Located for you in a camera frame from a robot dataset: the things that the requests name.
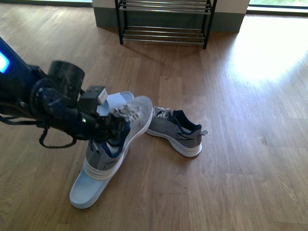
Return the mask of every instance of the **window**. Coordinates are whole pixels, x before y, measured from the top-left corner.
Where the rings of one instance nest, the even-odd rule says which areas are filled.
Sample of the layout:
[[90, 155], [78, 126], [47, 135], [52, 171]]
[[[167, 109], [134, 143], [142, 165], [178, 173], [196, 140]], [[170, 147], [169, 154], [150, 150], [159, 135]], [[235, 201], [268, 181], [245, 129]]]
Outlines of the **window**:
[[308, 8], [308, 0], [250, 0], [249, 5]]

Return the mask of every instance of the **white shoelace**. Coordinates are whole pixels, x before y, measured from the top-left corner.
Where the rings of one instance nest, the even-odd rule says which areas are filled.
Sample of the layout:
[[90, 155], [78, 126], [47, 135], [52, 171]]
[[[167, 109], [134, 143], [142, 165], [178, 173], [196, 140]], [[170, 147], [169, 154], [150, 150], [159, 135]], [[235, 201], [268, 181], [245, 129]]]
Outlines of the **white shoelace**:
[[125, 104], [120, 108], [115, 108], [110, 111], [115, 117], [124, 118], [127, 122], [137, 119], [140, 115], [141, 108], [133, 108], [130, 104]]
[[154, 118], [166, 119], [168, 116], [172, 115], [172, 109], [163, 107], [154, 107], [155, 114]]

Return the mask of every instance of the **blue light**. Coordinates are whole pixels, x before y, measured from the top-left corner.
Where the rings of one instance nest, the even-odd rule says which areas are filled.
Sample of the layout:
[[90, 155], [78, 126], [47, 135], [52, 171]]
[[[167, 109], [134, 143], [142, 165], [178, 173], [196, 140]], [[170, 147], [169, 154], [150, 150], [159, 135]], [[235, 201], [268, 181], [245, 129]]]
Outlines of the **blue light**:
[[5, 73], [10, 65], [10, 60], [0, 52], [0, 72]]

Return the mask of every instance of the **metal shoe rack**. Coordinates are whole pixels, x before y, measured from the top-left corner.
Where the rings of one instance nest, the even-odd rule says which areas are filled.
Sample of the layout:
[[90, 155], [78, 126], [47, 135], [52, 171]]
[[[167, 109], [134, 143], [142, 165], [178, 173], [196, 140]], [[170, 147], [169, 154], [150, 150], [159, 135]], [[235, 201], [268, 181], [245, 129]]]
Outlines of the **metal shoe rack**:
[[[217, 0], [115, 0], [120, 44], [124, 40], [201, 44], [206, 49]], [[198, 28], [128, 25], [128, 12], [203, 15]]]

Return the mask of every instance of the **robotic arm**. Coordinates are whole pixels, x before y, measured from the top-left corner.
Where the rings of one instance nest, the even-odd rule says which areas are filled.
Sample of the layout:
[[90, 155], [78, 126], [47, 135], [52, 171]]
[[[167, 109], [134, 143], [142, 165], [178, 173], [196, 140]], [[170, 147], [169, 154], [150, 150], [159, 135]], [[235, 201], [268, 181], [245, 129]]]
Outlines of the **robotic arm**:
[[[37, 125], [44, 128], [40, 143], [48, 148], [69, 147], [76, 140], [109, 139], [122, 130], [124, 119], [99, 116], [96, 108], [107, 98], [104, 86], [81, 89], [85, 73], [77, 66], [52, 62], [48, 74], [38, 66], [27, 65], [0, 37], [0, 121], [9, 125]], [[32, 121], [12, 120], [17, 117]], [[52, 127], [72, 136], [62, 147], [46, 146], [44, 138]]]

